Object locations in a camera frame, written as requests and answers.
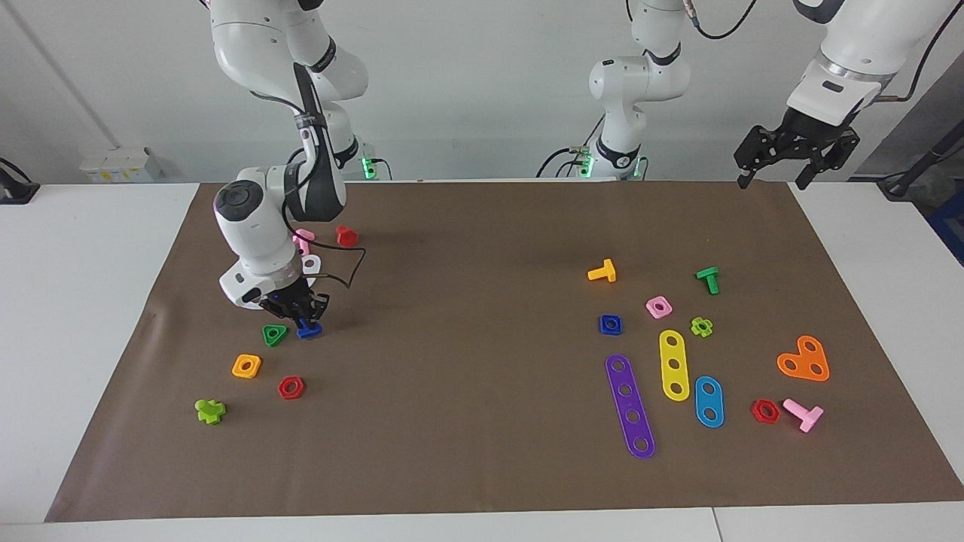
blue nut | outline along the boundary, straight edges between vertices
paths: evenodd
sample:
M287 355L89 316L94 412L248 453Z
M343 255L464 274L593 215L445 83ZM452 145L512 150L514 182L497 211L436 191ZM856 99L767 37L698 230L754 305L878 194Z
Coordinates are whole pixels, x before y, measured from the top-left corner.
M603 335L620 335L623 333L623 320L616 314L600 316L600 333Z
M298 339L311 339L321 335L321 332L320 323L315 322L313 326L309 327L305 320L298 320Z

white table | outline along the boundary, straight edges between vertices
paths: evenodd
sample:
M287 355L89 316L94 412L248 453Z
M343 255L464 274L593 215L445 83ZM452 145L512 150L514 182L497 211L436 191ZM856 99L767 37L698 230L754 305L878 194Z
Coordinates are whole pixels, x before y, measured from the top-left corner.
M964 540L961 502L36 525L196 190L46 186L0 207L0 540ZM872 185L796 196L961 477L964 269L910 204Z

blue strip with holes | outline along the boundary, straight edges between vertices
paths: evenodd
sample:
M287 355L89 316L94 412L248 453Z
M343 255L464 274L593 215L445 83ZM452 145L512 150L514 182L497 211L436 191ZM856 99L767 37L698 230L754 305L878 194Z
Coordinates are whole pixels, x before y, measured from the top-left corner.
M711 376L696 379L696 419L715 429L723 424L723 388Z
M609 387L612 388L612 397L616 401L619 422L623 426L623 436L626 437L626 448L639 459L653 457L656 443L653 441L653 431L646 419L643 398L636 388L629 360L625 356L613 354L606 359L605 370L609 375Z

pink nut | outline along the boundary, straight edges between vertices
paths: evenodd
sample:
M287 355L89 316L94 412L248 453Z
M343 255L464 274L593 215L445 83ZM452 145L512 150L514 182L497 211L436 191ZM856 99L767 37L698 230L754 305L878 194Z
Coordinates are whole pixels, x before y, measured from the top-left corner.
M663 316L668 316L673 311L673 306L660 295L646 302L646 310L653 315L653 318L659 320Z
M308 230L295 230L295 233L297 233L297 235L292 235L291 240L295 242L295 246L298 247L298 251L301 252L302 256L311 254L311 244L308 243L308 241L314 240L314 233Z
M814 424L817 423L817 420L823 416L822 408L814 407L813 410L807 410L793 399L785 400L784 408L794 416L800 418L800 430L804 433L809 433L811 428L814 427Z

pink t-shaped bolt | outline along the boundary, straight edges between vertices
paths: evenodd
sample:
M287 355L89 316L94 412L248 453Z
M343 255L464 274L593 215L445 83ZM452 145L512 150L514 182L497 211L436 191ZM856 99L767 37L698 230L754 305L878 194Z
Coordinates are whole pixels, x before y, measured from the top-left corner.
M822 408L814 407L814 410L807 410L793 399L785 400L784 408L789 410L794 416L800 418L800 430L804 433L809 433L810 429L817 423L817 420L823 416Z

